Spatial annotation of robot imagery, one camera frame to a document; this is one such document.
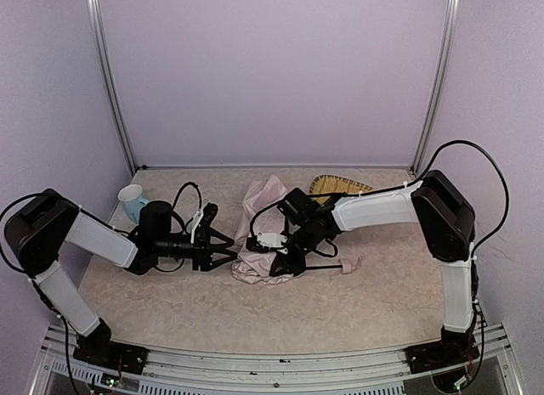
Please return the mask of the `pink folding umbrella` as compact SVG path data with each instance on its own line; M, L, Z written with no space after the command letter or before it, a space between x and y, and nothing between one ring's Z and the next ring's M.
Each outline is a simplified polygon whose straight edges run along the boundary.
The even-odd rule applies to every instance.
M233 277L249 285L278 285L308 270L352 272L358 261L340 257L333 243L342 233L332 217L340 196L289 190L275 175L251 183L235 234L241 249L231 267Z

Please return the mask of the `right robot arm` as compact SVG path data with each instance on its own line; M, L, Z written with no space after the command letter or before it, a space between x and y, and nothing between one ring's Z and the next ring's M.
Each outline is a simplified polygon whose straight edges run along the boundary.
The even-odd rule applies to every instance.
M277 206L297 230L275 247L269 271L272 277L305 272L307 254L343 232L418 224L442 276L445 316L440 342L458 349L470 346L478 289L473 256L475 212L442 172L432 170L419 180L391 189L357 195L331 193L323 203L294 189Z

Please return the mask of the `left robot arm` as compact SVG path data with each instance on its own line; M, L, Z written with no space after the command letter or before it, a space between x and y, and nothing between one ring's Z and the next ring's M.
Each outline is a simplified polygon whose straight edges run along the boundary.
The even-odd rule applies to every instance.
M82 299L65 272L60 253L76 246L138 276L157 268L160 259L191 260L208 272L236 259L234 241L213 228L217 205L198 210L190 230L172 230L181 218L164 200L140 210L135 228L124 234L53 189L22 197L4 225L4 239L44 301L76 332L75 356L105 358L114 347L111 329Z

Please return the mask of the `woven bamboo tray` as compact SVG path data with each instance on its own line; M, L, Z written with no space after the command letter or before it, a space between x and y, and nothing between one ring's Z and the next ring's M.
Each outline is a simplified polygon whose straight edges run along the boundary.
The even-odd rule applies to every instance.
M331 193L359 194L372 191L373 188L358 181L337 175L323 174L317 176L309 186L310 195L322 195L317 202L323 204Z

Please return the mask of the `light blue mug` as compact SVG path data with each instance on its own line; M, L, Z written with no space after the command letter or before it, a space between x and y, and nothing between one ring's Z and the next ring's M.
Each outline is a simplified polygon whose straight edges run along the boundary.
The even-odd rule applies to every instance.
M135 224L139 223L141 210L150 202L145 196L143 187L134 183L122 188L117 194L117 199L128 219Z

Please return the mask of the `front aluminium rail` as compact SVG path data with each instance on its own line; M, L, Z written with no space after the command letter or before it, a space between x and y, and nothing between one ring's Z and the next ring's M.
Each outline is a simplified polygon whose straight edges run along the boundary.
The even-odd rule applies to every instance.
M152 347L132 373L65 358L74 334L53 325L38 351L27 394L522 394L521 376L500 324L476 330L482 360L417 370L403 347L344 353L248 355Z

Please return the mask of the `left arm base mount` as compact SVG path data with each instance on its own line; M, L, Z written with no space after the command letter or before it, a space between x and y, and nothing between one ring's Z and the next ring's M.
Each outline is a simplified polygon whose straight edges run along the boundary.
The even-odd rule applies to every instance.
M88 364L116 370L117 372L141 375L148 352L145 347L108 341L98 346L88 343L78 344L73 357Z

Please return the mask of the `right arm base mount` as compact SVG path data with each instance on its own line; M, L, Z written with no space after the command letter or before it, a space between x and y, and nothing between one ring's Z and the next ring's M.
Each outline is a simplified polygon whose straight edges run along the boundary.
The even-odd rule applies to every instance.
M405 355L412 374L439 370L462 364L479 357L475 341L467 345L459 342L432 341L406 348Z

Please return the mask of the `right frame post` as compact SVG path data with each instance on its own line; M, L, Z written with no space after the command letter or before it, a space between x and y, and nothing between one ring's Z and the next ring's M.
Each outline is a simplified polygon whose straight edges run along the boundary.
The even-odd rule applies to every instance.
M448 0L445 12L445 22L439 47L439 57L435 69L430 98L426 109L422 132L417 143L416 153L411 163L411 171L418 174L422 170L422 164L426 155L436 115L439 109L439 102L446 80L448 63L451 55L451 47L454 42L456 22L461 0Z

